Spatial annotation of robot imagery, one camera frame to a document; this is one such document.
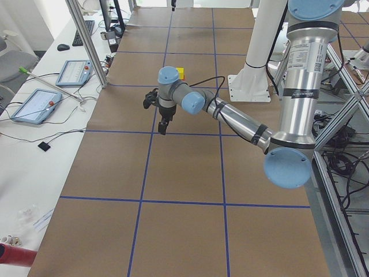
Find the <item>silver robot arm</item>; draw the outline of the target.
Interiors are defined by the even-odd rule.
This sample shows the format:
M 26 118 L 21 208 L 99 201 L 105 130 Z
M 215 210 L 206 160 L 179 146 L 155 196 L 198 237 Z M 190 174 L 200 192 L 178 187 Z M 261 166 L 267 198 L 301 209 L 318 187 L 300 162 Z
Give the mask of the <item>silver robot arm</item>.
M 289 51 L 277 132 L 204 89 L 195 90 L 179 78 L 175 67 L 160 69 L 158 89 L 147 105 L 159 108 L 158 125 L 166 133 L 177 107 L 190 114 L 200 111 L 227 124 L 240 137 L 260 147 L 266 158 L 267 178 L 275 185 L 294 189 L 311 175 L 315 148 L 312 123 L 322 80 L 328 44 L 337 37 L 344 1 L 289 1 L 287 38 Z

